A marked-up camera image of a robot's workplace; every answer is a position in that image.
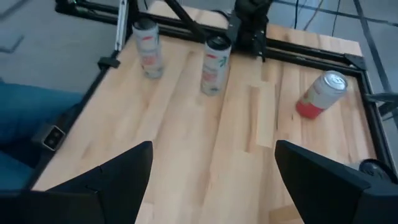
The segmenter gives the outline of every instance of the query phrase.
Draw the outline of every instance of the red and white can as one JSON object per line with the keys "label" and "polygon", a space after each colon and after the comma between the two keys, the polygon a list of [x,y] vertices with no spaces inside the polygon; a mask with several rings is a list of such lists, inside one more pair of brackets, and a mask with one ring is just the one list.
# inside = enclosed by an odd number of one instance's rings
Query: red and white can
{"label": "red and white can", "polygon": [[219,93],[225,81],[229,64],[231,41],[225,35],[209,37],[205,43],[205,58],[200,82],[200,89],[206,95]]}
{"label": "red and white can", "polygon": [[163,75],[163,61],[159,26],[156,22],[144,17],[133,24],[132,30],[145,76],[160,78]]}
{"label": "red and white can", "polygon": [[336,71],[327,71],[318,77],[298,100],[296,110],[302,116],[314,119],[347,92],[347,79]]}

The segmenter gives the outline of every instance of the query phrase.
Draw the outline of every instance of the aluminum can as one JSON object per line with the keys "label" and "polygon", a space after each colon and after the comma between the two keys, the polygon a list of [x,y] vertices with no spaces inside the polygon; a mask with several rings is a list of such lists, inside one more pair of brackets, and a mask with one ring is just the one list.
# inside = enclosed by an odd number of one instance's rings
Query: aluminum can
{"label": "aluminum can", "polygon": [[141,18],[133,23],[132,31],[144,75],[148,78],[160,78],[163,75],[163,60],[159,26],[148,18]]}
{"label": "aluminum can", "polygon": [[206,95],[214,96],[222,90],[229,66],[231,46],[231,40],[226,35],[207,38],[200,82],[200,89]]}
{"label": "aluminum can", "polygon": [[327,71],[318,77],[298,100],[296,110],[302,116],[314,119],[347,92],[347,79],[336,71]]}

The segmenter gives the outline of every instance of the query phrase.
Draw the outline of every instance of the wooden table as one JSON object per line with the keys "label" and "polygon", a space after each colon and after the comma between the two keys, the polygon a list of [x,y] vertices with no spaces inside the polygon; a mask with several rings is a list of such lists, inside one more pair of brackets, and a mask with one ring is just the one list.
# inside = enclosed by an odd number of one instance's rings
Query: wooden table
{"label": "wooden table", "polygon": [[[162,2],[151,13],[176,17]],[[226,27],[218,14],[187,7],[202,24]],[[268,26],[268,37],[361,55],[358,43]],[[47,190],[145,140],[154,163],[137,223],[301,222],[274,159],[276,139],[342,163],[375,157],[358,84],[316,120],[295,102],[322,71],[231,56],[225,91],[200,91],[203,45],[162,37],[165,72],[143,76],[134,41],[111,68],[50,161],[35,190]]]}

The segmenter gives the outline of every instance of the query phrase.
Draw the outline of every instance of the black metal frame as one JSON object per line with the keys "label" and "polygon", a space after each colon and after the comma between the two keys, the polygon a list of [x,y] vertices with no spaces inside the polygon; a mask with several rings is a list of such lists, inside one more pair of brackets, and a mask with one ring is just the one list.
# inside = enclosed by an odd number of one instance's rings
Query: black metal frame
{"label": "black metal frame", "polygon": [[[74,3],[65,4],[65,0],[58,0],[56,10],[57,12],[65,13],[72,16],[83,17],[87,19],[92,19],[95,21],[107,22],[114,24],[114,21],[117,22],[117,18],[113,21],[113,19],[109,16],[105,18],[104,16],[99,16],[97,14],[93,14],[88,11],[79,11],[78,7],[88,7],[92,10],[101,10],[117,14],[117,8],[111,6],[104,6],[95,3],[87,3],[82,0],[77,0]],[[162,35],[167,35],[179,39],[190,40],[194,42],[203,42],[202,38],[198,38],[195,35],[192,35],[188,26],[178,20],[171,19],[168,17],[162,16],[154,16],[150,14],[146,14],[140,12],[141,16],[149,16],[154,21],[159,24],[160,33]],[[234,29],[234,24],[230,26],[230,29],[224,30],[210,26],[199,25],[200,30],[203,30],[207,34],[217,35],[217,34],[225,34],[228,33],[231,29]],[[371,84],[369,81],[368,74],[366,73],[366,67],[364,66],[364,59],[360,56],[350,55],[350,54],[339,54],[336,52],[330,52],[327,50],[314,49],[311,47],[292,44],[288,42],[283,42],[280,40],[274,39],[266,39],[267,49],[266,49],[266,58],[271,58],[275,60],[280,60],[283,62],[294,63],[297,65],[316,68],[319,70],[336,70],[337,72],[341,72],[347,76],[355,77],[358,81],[359,91],[361,93],[361,99],[364,106],[364,111],[366,114],[366,118],[368,121],[369,129],[371,132],[374,149],[377,158],[380,161],[383,161],[387,166],[389,166],[394,173],[396,173],[396,167],[394,165],[394,161],[392,160],[391,151],[389,149],[388,141],[386,139],[386,134],[384,132],[384,128],[382,127],[382,119],[379,108],[376,103],[368,100],[368,96],[372,95]],[[252,54],[252,52],[247,49],[240,49],[239,45],[237,45],[234,49],[235,52],[244,53],[244,54]],[[118,56],[118,51],[114,51],[112,53],[111,58],[116,58]],[[86,92],[82,102],[79,104],[76,113],[73,115],[71,122],[62,127],[62,130],[65,133],[68,133],[72,128],[75,120],[79,116],[79,114],[83,111],[83,108],[87,104],[88,100],[94,94],[96,88],[101,83],[102,79],[108,72],[109,67],[105,67],[101,69],[101,72],[96,77],[96,80],[90,86],[90,89]],[[44,159],[39,168],[36,170],[36,174],[32,177],[29,182],[28,187],[31,188],[35,181],[39,178],[41,172],[44,170],[45,166],[49,162],[52,156],[48,156],[48,159]]]}

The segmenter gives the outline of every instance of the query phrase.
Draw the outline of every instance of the can lid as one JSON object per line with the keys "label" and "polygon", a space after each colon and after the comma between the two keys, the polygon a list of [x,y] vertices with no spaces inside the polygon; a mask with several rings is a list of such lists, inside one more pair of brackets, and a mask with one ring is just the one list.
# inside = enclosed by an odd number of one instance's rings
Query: can lid
{"label": "can lid", "polygon": [[225,35],[216,35],[207,38],[207,45],[214,50],[226,50],[231,46],[231,40]]}
{"label": "can lid", "polygon": [[330,87],[336,90],[345,90],[347,88],[346,78],[340,72],[329,71],[326,73],[324,79]]}
{"label": "can lid", "polygon": [[149,30],[156,26],[156,22],[148,19],[148,18],[140,18],[136,22],[134,22],[134,27],[139,30]]}

